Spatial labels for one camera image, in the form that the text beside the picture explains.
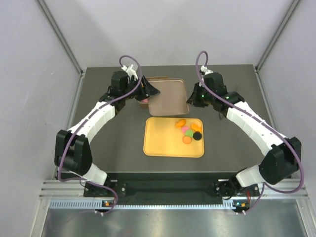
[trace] yellow cutting board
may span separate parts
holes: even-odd
[[[182,139],[185,134],[176,123],[184,119],[185,126],[191,129],[195,123],[202,128],[202,139],[196,141],[192,138],[190,144],[185,144]],[[204,154],[204,133],[202,121],[197,118],[156,118],[151,117],[146,121],[144,153],[156,157],[186,157],[200,158]]]

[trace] metal frame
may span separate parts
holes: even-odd
[[[71,111],[68,115],[67,120],[67,127],[69,127],[75,115],[75,111],[77,108],[79,95],[82,88],[82,82],[84,79],[84,71],[81,69],[78,61],[76,60],[74,54],[72,53],[69,45],[67,44],[66,39],[64,38],[61,30],[59,29],[56,21],[54,20],[52,14],[49,11],[49,8],[44,0],[35,0],[42,12],[44,13],[45,17],[47,18],[49,24],[51,25],[53,31],[55,32],[58,40],[61,43],[61,46],[64,48],[66,54],[70,58],[72,64],[74,65],[75,69],[80,73],[80,78],[76,87],[75,95],[73,98],[73,103],[71,107]],[[271,53],[272,49],[274,48],[276,42],[278,41],[280,35],[284,31],[286,25],[288,24],[289,20],[293,16],[295,10],[299,6],[301,0],[294,0],[289,7],[285,17],[283,18],[281,24],[279,25],[277,31],[275,32],[273,38],[271,39],[268,47],[266,48],[264,54],[262,55],[258,65],[254,68],[255,73],[257,75],[257,79],[260,85],[260,89],[262,91],[264,101],[269,113],[270,120],[272,122],[272,126],[277,129],[277,122],[274,118],[274,113],[271,108],[271,103],[268,100],[266,95],[266,90],[264,84],[262,83],[262,79],[260,77],[260,69],[264,65],[266,59],[268,58],[269,54]],[[277,188],[283,190],[289,190],[297,187],[299,179],[286,179],[276,185]],[[46,220],[47,212],[51,203],[51,200],[54,199],[66,199],[66,200],[99,200],[98,198],[88,198],[83,197],[84,188],[80,185],[78,181],[70,181],[67,183],[61,183],[56,180],[47,180],[43,184],[43,188],[41,190],[38,202],[38,210],[35,216],[31,232],[29,236],[32,237],[40,237],[44,228],[44,223]],[[303,187],[299,192],[292,195],[283,195],[279,193],[275,193],[272,190],[266,189],[262,199],[296,199],[297,206],[299,212],[301,214],[301,218],[306,229],[307,235],[309,237],[316,236],[316,216],[311,205],[311,202],[308,198],[308,193]],[[102,198],[102,200],[112,200],[113,198]]]

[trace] white wall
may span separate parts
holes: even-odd
[[[0,3],[0,235],[27,236],[78,73],[34,0]]]
[[[301,2],[261,70],[276,122],[302,142],[305,184],[316,210],[316,1]]]
[[[82,68],[257,64],[292,0],[45,0]]]

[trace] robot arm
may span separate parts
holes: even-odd
[[[279,137],[271,133],[261,124],[264,123],[268,126],[268,124],[250,108],[244,98],[235,91],[227,92],[223,78],[219,73],[214,73],[204,66],[201,67],[200,73],[203,75],[203,81],[208,88],[221,98],[246,110],[251,116],[245,115],[236,108],[231,108],[224,102],[218,100],[202,87],[200,83],[195,84],[194,91],[187,103],[202,108],[212,105],[214,110],[220,112],[224,117],[240,127],[255,142],[264,155],[261,164],[245,168],[235,174],[229,180],[230,188],[237,192],[242,188],[258,183],[266,182],[274,185],[297,171],[299,167],[294,155]],[[253,117],[261,120],[261,123],[256,122]],[[290,143],[300,158],[300,141],[296,137],[288,139],[280,133],[279,135]]]
[[[126,100],[135,98],[141,101],[160,93],[148,83],[145,77],[142,77],[141,83],[132,94],[116,102],[111,102],[137,86],[139,79],[133,70],[133,65],[123,66],[122,69],[123,71],[113,73],[108,91],[99,99],[90,113],[68,131],[60,130],[56,136],[55,165],[59,166],[66,144],[75,133],[75,138],[67,150],[63,168],[100,185],[105,184],[107,174],[92,162],[90,150],[92,139],[109,120],[121,111]]]

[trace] metal beam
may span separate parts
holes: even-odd
[[[268,56],[270,55],[272,49],[274,48],[276,42],[278,41],[278,39],[280,38],[282,32],[284,31],[285,27],[287,26],[287,24],[289,23],[290,19],[292,18],[295,10],[297,9],[297,7],[299,6],[299,4],[301,3],[302,0],[294,0],[291,4],[291,6],[289,7],[288,11],[286,12],[283,20],[281,21],[278,29],[276,30],[275,34],[273,35],[271,41],[268,44],[268,47],[266,48],[265,52],[263,53],[263,55],[261,56],[258,65],[256,66],[257,70],[260,70],[262,68],[262,66],[264,65],[266,59],[268,58]]]
[[[52,16],[51,12],[49,11],[49,8],[47,6],[47,4],[45,3],[44,0],[35,0],[38,3],[38,6],[40,7],[40,9],[42,10],[44,16],[46,17],[46,19],[48,20],[50,26],[52,27],[55,35],[57,36],[60,44],[62,45],[62,47],[64,48],[66,54],[68,55],[69,59],[71,60],[71,62],[73,63],[75,69],[78,71],[78,73],[82,73],[82,69],[77,61],[77,59],[75,58],[73,52],[71,51],[65,37],[63,36],[61,30],[59,29],[54,17]]]

